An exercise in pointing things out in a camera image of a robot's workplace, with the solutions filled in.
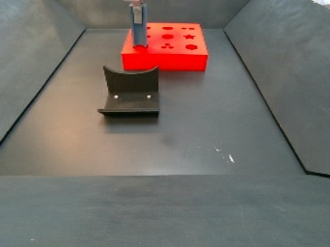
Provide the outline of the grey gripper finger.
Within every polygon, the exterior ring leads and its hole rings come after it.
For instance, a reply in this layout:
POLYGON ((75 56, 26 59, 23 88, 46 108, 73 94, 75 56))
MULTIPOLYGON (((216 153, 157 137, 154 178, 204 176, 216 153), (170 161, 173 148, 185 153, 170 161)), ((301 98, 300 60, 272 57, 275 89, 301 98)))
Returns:
POLYGON ((144 0, 130 0, 133 23, 141 24, 144 22, 144 0))

